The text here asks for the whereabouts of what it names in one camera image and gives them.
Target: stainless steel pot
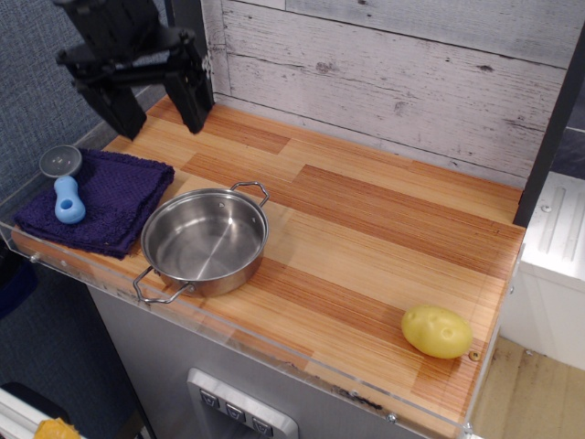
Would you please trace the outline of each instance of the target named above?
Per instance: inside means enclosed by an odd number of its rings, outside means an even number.
[[[236,192],[258,186],[260,205]],[[168,304],[184,291],[203,296],[224,294],[245,284],[261,264],[268,220],[261,207],[270,198],[257,181],[231,189],[199,189],[168,200],[144,224],[141,243],[151,264],[133,282],[138,300]],[[169,299],[144,297],[140,281],[155,270],[179,289]]]

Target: control panel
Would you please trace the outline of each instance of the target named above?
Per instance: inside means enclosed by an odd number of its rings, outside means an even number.
[[[202,409],[224,413],[236,423],[247,425],[262,437],[298,439],[296,422],[284,413],[239,391],[202,370],[191,369],[187,387],[196,411],[205,418]]]

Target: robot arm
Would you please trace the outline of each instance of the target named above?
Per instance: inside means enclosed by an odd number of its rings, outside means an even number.
[[[183,123],[198,133],[213,106],[207,58],[189,29],[164,27],[152,0],[53,0],[85,41],[63,49],[57,63],[93,110],[118,134],[134,139],[146,115],[131,88],[164,84]],[[166,62],[134,66],[142,57],[168,52]]]

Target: whitewashed wood wall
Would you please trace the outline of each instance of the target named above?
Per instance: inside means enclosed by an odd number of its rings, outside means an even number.
[[[216,101],[523,187],[583,0],[202,0]]]

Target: pizza cutter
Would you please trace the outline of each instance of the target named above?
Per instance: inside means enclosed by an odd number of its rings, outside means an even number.
[[[70,145],[55,146],[40,157],[40,171],[49,178],[56,178],[55,216],[65,224],[76,224],[85,218],[85,206],[73,178],[81,169],[81,161],[80,150]]]

